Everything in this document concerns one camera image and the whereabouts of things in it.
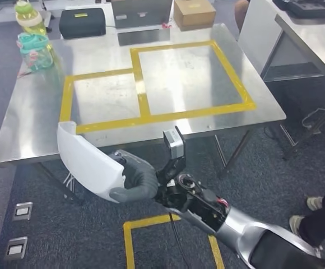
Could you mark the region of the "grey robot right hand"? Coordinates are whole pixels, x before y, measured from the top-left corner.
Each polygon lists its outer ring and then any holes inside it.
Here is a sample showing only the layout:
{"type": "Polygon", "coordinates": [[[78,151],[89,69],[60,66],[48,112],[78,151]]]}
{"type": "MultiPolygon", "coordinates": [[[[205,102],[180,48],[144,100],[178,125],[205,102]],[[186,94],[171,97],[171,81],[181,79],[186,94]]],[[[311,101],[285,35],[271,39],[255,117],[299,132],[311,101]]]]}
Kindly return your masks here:
{"type": "Polygon", "coordinates": [[[124,150],[118,150],[109,157],[122,165],[125,177],[124,187],[113,188],[109,195],[119,203],[128,203],[154,198],[158,189],[155,169],[136,155],[124,150]]]}

